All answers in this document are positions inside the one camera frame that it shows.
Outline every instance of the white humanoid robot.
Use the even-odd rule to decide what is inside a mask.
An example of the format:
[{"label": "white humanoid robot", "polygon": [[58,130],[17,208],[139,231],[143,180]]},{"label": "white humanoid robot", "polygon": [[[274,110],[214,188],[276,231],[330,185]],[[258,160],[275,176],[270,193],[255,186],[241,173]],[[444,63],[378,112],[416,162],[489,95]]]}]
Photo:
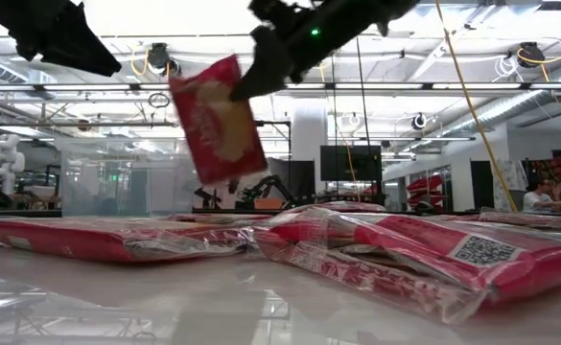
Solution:
[{"label": "white humanoid robot", "polygon": [[20,137],[15,134],[2,134],[0,136],[0,168],[1,191],[10,196],[13,194],[15,173],[24,172],[24,154],[16,150]]}]

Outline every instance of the desk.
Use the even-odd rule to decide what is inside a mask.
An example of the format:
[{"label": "desk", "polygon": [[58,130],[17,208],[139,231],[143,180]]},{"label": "desk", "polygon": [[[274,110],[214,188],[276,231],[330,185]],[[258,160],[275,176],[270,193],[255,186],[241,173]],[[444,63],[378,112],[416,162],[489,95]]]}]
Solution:
[{"label": "desk", "polygon": [[125,267],[0,248],[0,343],[561,345],[561,290],[450,327],[256,257]]}]

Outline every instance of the white table surface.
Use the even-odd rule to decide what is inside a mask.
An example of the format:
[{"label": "white table surface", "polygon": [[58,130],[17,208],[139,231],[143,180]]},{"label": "white table surface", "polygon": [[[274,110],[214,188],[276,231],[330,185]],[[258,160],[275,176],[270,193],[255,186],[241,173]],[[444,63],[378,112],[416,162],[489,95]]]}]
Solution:
[{"label": "white table surface", "polygon": [[0,345],[561,345],[561,289],[447,326],[254,256],[153,266],[0,248]]}]

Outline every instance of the pillar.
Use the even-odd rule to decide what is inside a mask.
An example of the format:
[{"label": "pillar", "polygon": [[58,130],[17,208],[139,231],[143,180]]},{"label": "pillar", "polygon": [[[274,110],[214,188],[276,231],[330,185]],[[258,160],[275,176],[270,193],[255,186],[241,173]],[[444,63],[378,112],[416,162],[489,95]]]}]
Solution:
[{"label": "pillar", "polygon": [[320,180],[320,147],[327,145],[327,103],[295,100],[291,118],[292,160],[315,161],[316,192],[325,190]]}]

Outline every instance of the person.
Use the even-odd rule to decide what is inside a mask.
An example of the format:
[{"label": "person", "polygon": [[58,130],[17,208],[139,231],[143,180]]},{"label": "person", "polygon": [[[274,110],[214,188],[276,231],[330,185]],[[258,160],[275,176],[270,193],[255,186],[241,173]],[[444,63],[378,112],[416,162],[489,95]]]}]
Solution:
[{"label": "person", "polygon": [[527,194],[523,196],[523,212],[552,213],[561,208],[561,183],[551,187],[547,179],[536,179],[527,186]]}]

